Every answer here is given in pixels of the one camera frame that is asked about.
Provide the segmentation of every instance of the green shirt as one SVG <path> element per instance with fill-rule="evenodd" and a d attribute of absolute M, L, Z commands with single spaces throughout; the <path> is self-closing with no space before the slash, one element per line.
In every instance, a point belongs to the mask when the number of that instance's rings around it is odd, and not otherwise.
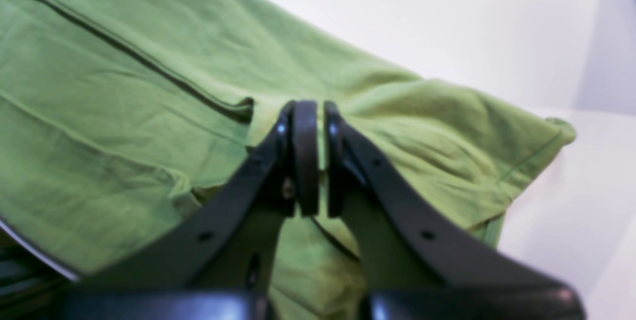
<path fill-rule="evenodd" d="M 83 273 L 195 212 L 192 188 L 221 186 L 288 100 L 336 102 L 490 245 L 575 138 L 565 121 L 421 78 L 266 0 L 0 0 L 0 31 L 0 216 Z M 351 318 L 364 293 L 355 254 L 324 212 L 287 221 L 270 287 L 282 317 Z"/>

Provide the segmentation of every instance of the white table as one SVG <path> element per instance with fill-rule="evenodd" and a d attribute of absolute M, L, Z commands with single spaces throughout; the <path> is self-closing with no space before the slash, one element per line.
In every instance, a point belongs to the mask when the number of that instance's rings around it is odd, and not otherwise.
<path fill-rule="evenodd" d="M 272 1 L 425 77 L 573 123 L 579 139 L 515 201 L 499 249 L 570 282 L 590 320 L 636 319 L 635 0 Z"/>

